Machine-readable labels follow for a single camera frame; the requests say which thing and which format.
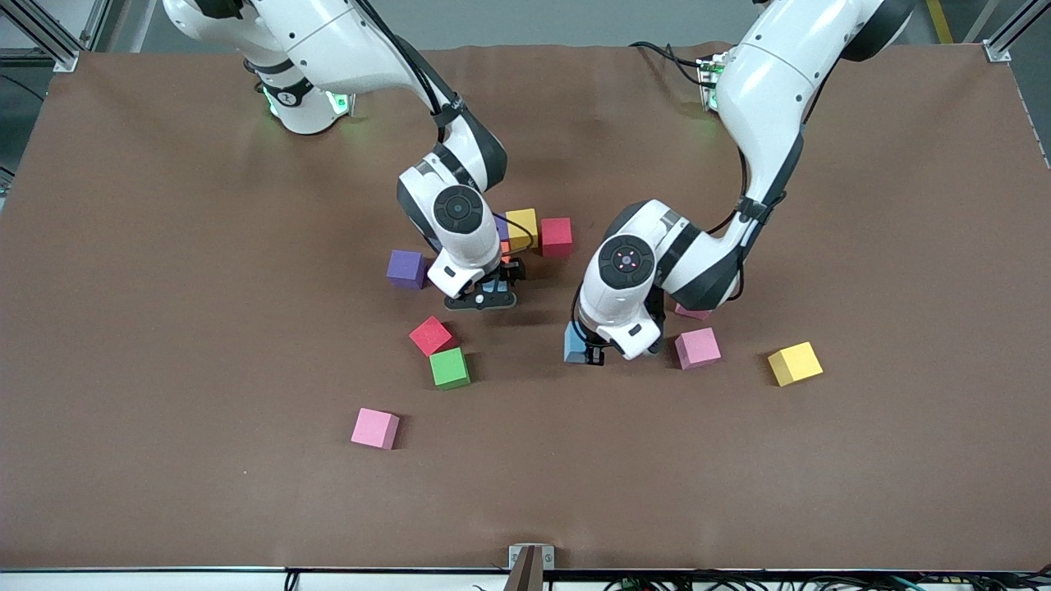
green cube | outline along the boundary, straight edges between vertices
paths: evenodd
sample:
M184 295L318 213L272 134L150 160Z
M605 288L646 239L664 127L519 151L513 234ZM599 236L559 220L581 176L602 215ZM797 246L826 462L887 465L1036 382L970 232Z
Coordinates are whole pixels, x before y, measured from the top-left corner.
M439 390L452 390L471 383L467 360L459 347L431 355L431 372L434 373L434 385Z

red cube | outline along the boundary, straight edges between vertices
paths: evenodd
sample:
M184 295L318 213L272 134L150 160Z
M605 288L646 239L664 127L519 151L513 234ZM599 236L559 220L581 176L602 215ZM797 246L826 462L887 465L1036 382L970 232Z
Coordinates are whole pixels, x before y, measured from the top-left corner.
M573 229L569 218L540 220L540 254L569 257L573 253Z
M419 347L425 355L431 356L439 351L446 351L456 346L456 340L441 322L431 317L424 324L416 327L409 333L412 342Z

brown table mat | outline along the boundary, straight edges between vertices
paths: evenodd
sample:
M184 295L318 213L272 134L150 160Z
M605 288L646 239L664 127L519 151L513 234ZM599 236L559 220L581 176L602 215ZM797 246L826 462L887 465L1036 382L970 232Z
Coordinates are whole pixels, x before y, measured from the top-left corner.
M627 48L431 56L508 148L494 209L573 219L513 310L385 280L424 248L394 199L434 140L408 91L295 137L233 55L56 78L0 216L0 565L485 566L521 541L566 568L1047 562L1051 175L1007 66L838 67L745 295L669 321L723 351L685 372L560 355L621 207L733 207L696 86ZM471 386L431 384L407 333L432 313ZM825 374L776 387L764 355L803 341ZM403 416L394 451L348 443L363 406Z

purple cube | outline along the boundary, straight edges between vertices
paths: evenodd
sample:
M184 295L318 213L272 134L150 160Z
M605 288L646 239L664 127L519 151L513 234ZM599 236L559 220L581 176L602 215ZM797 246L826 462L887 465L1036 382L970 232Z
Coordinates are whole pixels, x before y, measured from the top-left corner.
M424 266L421 253L411 250L393 250L391 251L391 262L387 265L387 279L394 287L423 289L424 278L427 277Z
M496 220L496 233L500 235L500 240L511 240L508 238L508 222L496 217L493 219Z

cable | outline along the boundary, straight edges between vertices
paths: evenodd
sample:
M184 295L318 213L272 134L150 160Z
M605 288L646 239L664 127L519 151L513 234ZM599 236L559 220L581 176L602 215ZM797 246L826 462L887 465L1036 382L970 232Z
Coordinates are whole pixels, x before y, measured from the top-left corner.
M33 88L29 88L28 86L26 86L25 84L22 84L18 80L15 80L14 78L7 76L6 74L0 74L0 78L3 78L4 80L6 80L7 82L11 82L12 84L18 84L19 86L22 87L23 90L25 90L26 93L28 93L28 94L33 95L34 97L37 97L38 99L40 99L40 102L44 102L44 98L42 96L40 96L40 93L34 90Z
M910 582L908 582L908 580L906 580L906 579L904 579L904 578L902 578L902 577L900 577L898 575L892 574L892 575L890 575L890 578L893 578L894 580L897 580L898 583L901 583L904 587L907 587L907 588L911 589L912 591L926 591L926 589L924 589L923 587L920 587L915 583L910 583Z
M576 292L573 293L573 303L570 304L570 325L573 326L573 331L577 333L577 337L584 342L584 345L592 347L594 349L604 349L606 347L612 347L613 343L592 343L588 340L588 337L580 330L579 320L577 320L577 303L580 302L580 290L583 288L584 282L580 281L577 285Z
M672 50L671 43L667 44L666 49L667 49L667 55L672 56L672 62L675 64L675 67L679 68L679 72L682 73L682 76L685 77L686 80L689 80L694 84L697 84L698 86L703 86L705 88L714 89L716 87L716 85L712 82L701 82L700 80L694 80L694 77L691 76L688 72L686 72L686 68L682 67L681 63L682 60L680 60L679 57L675 55L675 52ZM694 62L692 65L694 67L697 67L697 62Z
M660 47L658 47L657 45L654 45L653 43L651 43L648 41L636 41L635 43L632 43L631 45L628 45L628 47L643 47L643 48L646 48L646 49L653 49L654 52L657 52L658 54L660 54L661 57L663 57L666 60L675 60L676 62L678 62L678 63L680 63L682 65L689 65L689 66L695 66L695 67L697 66L697 62L692 62L692 61L688 61L688 60L684 60L682 58L677 58L677 57L675 57L675 55L669 54L669 53L665 52L664 49L661 49Z
M518 228L518 229L522 230L523 232L526 232L527 236L529 236L529 246L527 246L524 248L519 248L518 250L512 250L511 252L508 252L507 254L504 254L504 257L510 257L512 254L517 254L519 252L524 252L524 251L529 250L530 248L533 248L533 246L536 244L535 239L533 237L533 232L531 232L528 229L526 229L526 226L519 224L518 222L512 222L511 220L504 218L503 216L500 216L499 213L493 213L493 217L494 218L499 218L500 220L503 220L504 222L511 224L512 226L515 226L516 228Z
M397 36L394 35L394 33L390 29L389 26L387 26L387 23L384 22L383 17L380 17L379 13L377 13L376 9L372 7L372 3L369 2L369 0L357 0L357 3L360 4L362 9L365 11L366 16L372 19L372 22L374 22L376 26L379 27L379 30L387 36L387 39L390 40L391 44L394 45L394 48L397 49L397 53L401 56L401 59L405 60L405 63L409 65L409 69L411 69L412 73L416 76L416 80L419 82L419 85L424 87L424 93L427 94L427 99L431 102L431 115L438 115L439 113L441 113L441 105L438 104L438 98L434 94L434 88L431 87L431 81L427 78L427 76L424 75L423 70L419 69L419 66L416 65L416 63L413 62L412 59L409 57L409 53L406 50L405 47L401 46L401 43L398 41Z
M713 84L712 82L701 82L700 80L696 80L693 76L691 76L689 73L687 73L686 69L683 66L684 65L688 65L691 67L697 67L697 62L696 61L684 60L684 59L680 58L679 56L676 56L675 52L672 49L672 44L671 43L668 43L667 45L665 45L664 46L665 48L663 48L663 49L661 49L660 47L658 47L657 45L654 45L653 43L651 43L648 41L636 41L635 43L632 43L631 45L628 45L628 47L643 47L643 48L646 48L646 49L653 49L654 52L657 52L658 54L660 54L660 56L662 58L664 58L665 60L672 61L672 63L675 64L675 67L679 68L679 72L682 73L682 76L685 77L686 80L689 80L691 82L693 82L694 84L697 84L698 86L704 86L705 88L715 88L716 87L716 85ZM708 55L708 56L702 56L702 57L697 58L697 59L699 59L699 60L706 60L706 59L710 59L710 58L712 58L712 56Z
M300 585L300 571L289 569L285 574L285 591L295 591Z
M825 79L822 80L821 85L818 86L818 91L813 94L813 100L810 101L810 108L806 109L806 117L803 118L803 125L806 125L806 122L810 120L810 114L813 113L813 107L818 106L818 100L821 98L821 91L825 89L825 83L828 82L828 79L832 76L832 70L836 69L836 64L838 63L840 63L839 58L832 62L832 67L828 68L828 74L825 75Z

